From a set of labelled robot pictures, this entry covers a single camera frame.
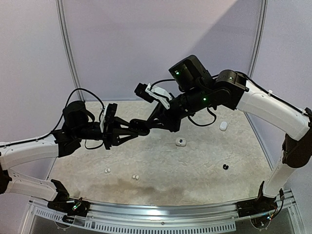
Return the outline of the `black earbud charging case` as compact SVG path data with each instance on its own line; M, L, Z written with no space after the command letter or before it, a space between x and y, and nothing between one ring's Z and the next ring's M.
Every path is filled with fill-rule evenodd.
M147 136L150 133L150 129L147 127L145 120L132 119L129 124L129 129L139 136Z

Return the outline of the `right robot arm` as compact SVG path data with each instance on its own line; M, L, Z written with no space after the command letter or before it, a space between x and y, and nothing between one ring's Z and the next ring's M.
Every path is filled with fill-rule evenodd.
M284 131L283 155L273 173L252 202L255 212L261 213L271 204L291 174L305 166L312 155L312 112L300 110L269 91L264 90L244 73L223 70L210 75L195 55L190 55L169 69L181 94L172 98L165 90L149 84L146 92L158 100L147 120L149 128L177 132L181 120L202 109L222 105L255 115Z

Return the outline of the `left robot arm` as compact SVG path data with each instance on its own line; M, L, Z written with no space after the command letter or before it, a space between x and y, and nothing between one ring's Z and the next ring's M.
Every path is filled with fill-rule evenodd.
M64 123L61 129L53 130L43 138L1 146L0 192L41 198L53 202L63 212L69 211L73 206L72 200L61 182L21 175L12 168L39 159L69 156L81 147L83 139L102 141L105 149L109 150L112 146L119 146L150 132L143 120L126 122L116 117L115 103L110 103L103 110L100 120L96 121L83 101L73 101L62 111Z

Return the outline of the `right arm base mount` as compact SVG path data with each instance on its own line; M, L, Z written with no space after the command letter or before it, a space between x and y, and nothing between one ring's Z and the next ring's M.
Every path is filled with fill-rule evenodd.
M266 213L277 209L276 197L260 196L253 199L239 201L235 204L239 217L246 217Z

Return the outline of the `white stem earbud charging case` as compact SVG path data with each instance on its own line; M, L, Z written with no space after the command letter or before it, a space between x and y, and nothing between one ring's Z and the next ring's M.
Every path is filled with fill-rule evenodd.
M178 147L185 147L187 144L187 140L184 139L184 138L177 138L175 140L175 145L178 146Z

